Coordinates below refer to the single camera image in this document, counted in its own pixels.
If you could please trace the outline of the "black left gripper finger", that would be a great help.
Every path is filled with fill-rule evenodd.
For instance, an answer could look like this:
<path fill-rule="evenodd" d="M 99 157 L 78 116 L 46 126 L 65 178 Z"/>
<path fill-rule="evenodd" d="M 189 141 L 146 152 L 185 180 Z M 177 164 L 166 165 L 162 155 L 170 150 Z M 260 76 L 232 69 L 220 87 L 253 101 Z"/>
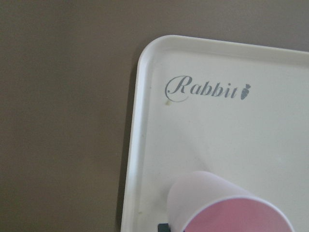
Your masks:
<path fill-rule="evenodd" d="M 170 232 L 170 227 L 168 223 L 160 223 L 157 226 L 158 232 Z"/>

